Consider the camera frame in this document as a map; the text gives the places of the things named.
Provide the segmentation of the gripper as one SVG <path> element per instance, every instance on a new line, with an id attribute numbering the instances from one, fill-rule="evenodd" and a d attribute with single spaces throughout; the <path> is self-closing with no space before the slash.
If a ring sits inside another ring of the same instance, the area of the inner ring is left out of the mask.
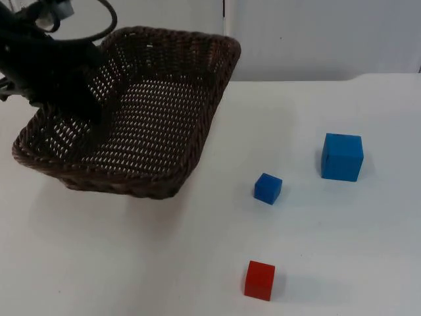
<path id="1" fill-rule="evenodd" d="M 30 104 L 78 109 L 79 116 L 101 122 L 102 108 L 86 72 L 103 63 L 100 49 L 86 40 L 55 40 L 42 32 L 1 30 L 1 101 L 12 95 Z"/>

